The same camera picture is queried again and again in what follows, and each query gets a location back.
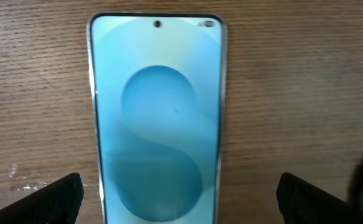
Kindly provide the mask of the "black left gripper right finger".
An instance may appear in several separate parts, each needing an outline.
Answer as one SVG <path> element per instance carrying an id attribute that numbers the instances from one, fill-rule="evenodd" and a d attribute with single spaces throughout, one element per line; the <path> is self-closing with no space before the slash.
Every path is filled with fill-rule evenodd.
<path id="1" fill-rule="evenodd" d="M 276 196 L 285 224 L 363 224 L 363 211 L 288 172 Z"/>

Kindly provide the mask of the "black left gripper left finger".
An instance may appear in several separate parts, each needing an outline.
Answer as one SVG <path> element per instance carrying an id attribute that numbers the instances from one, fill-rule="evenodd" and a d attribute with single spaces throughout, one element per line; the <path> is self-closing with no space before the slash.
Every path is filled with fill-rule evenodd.
<path id="1" fill-rule="evenodd" d="M 74 224 L 83 197 L 80 174 L 74 172 L 0 209 L 0 224 Z"/>

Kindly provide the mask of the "blue Samsung Galaxy smartphone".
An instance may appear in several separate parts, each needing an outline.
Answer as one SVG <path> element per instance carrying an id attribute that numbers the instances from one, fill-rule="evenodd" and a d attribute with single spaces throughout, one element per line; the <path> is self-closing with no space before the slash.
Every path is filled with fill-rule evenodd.
<path id="1" fill-rule="evenodd" d="M 103 222 L 217 223 L 225 22 L 99 12 L 86 39 Z"/>

